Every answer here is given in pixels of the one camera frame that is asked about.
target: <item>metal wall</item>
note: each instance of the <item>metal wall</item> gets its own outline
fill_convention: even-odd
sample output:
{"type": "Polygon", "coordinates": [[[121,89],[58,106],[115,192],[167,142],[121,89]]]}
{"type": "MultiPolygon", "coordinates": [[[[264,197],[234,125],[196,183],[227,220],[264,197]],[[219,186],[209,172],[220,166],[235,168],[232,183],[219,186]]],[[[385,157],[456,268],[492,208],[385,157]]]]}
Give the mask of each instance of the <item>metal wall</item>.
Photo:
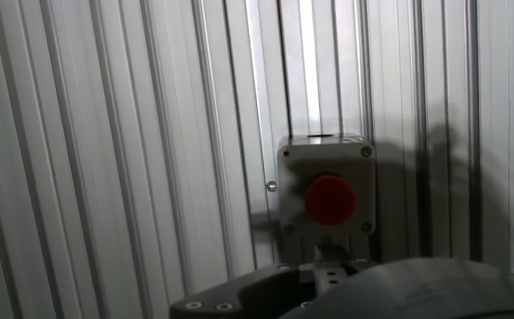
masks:
{"type": "Polygon", "coordinates": [[[373,258],[514,272],[513,0],[0,0],[0,318],[277,259],[276,148],[378,149],[373,258]]]}

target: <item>red button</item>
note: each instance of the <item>red button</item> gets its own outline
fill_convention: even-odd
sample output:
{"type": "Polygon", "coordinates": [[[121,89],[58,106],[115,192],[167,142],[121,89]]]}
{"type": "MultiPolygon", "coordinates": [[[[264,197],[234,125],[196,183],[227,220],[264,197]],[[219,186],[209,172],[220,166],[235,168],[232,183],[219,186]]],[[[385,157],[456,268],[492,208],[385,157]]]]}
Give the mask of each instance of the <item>red button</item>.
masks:
{"type": "Polygon", "coordinates": [[[322,225],[341,225],[355,213],[357,196],[345,179],[322,176],[304,194],[307,214],[322,225]]]}

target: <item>bolt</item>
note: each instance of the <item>bolt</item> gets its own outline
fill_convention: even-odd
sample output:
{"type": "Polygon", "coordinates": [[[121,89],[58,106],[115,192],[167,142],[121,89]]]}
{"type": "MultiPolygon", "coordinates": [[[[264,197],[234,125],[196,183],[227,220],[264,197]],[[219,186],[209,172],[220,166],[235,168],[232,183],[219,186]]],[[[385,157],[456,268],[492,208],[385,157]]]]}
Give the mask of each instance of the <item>bolt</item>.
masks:
{"type": "Polygon", "coordinates": [[[186,309],[198,309],[202,307],[202,303],[199,301],[192,301],[186,304],[186,309]]]}
{"type": "Polygon", "coordinates": [[[284,226],[284,232],[287,234],[292,234],[294,232],[294,226],[292,226],[292,225],[284,226]]]}
{"type": "Polygon", "coordinates": [[[371,155],[371,148],[369,146],[362,147],[362,156],[369,157],[371,155]]]}
{"type": "Polygon", "coordinates": [[[276,191],[276,182],[270,181],[267,183],[267,191],[276,191]]]}
{"type": "Polygon", "coordinates": [[[370,223],[366,222],[362,225],[362,230],[364,232],[370,232],[373,229],[370,223]]]}
{"type": "Polygon", "coordinates": [[[222,303],[222,304],[215,306],[215,308],[218,310],[221,310],[221,311],[226,311],[226,310],[233,309],[233,305],[226,302],[226,303],[222,303]]]}

